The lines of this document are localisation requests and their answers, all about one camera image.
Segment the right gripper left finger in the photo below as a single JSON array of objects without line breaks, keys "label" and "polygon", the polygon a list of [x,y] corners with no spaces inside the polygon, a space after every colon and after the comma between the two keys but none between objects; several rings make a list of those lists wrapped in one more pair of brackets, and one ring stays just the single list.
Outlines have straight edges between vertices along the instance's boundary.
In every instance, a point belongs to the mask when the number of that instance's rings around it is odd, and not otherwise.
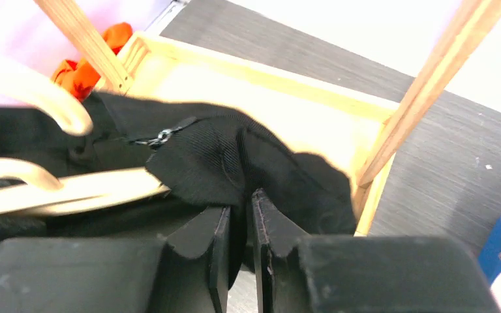
[{"label": "right gripper left finger", "polygon": [[229,223],[228,208],[212,207],[167,237],[148,312],[226,312]]}]

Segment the wooden hanger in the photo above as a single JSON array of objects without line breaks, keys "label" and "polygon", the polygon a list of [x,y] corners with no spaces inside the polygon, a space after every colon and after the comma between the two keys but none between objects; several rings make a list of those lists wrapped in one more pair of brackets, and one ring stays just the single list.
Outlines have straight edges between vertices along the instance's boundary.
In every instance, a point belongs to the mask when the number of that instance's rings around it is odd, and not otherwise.
[{"label": "wooden hanger", "polygon": [[[75,97],[46,76],[4,57],[0,57],[0,94],[33,105],[67,134],[82,136],[93,129],[88,112]],[[0,158],[0,179],[22,181],[0,188],[0,214],[69,215],[169,191],[145,168],[56,178],[39,165],[13,158]]]}]

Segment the black garment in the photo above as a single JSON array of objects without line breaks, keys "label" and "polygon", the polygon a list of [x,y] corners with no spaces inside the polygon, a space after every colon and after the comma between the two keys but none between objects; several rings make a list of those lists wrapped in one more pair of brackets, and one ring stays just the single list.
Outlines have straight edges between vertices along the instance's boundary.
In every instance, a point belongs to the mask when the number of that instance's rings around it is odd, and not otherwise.
[{"label": "black garment", "polygon": [[144,166],[186,203],[231,207],[230,283],[243,263],[246,210],[258,189],[310,234],[356,230],[349,178],[321,156],[291,151],[241,111],[105,92],[91,93],[83,106],[93,121],[84,137],[65,134],[39,110],[0,107],[0,157],[56,149],[62,166]]}]

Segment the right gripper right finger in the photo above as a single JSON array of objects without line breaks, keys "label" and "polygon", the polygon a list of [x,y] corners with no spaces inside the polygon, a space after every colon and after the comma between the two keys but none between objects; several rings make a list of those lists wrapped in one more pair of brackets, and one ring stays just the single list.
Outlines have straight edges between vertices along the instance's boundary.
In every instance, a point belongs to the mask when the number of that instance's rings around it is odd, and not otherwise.
[{"label": "right gripper right finger", "polygon": [[310,312],[297,240],[307,232],[283,215],[258,189],[252,195],[252,239],[259,312]]}]

